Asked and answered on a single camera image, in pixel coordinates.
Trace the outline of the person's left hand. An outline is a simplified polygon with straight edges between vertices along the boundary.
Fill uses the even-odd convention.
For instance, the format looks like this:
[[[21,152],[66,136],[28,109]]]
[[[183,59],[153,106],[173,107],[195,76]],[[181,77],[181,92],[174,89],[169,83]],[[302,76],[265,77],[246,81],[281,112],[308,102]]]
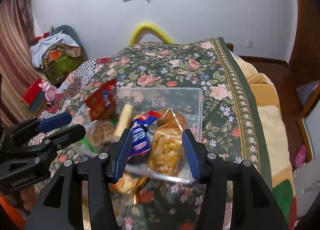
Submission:
[[[23,201],[23,207],[27,211],[32,211],[33,207],[37,203],[37,195],[35,193],[34,186],[29,186],[20,191],[20,197]]]

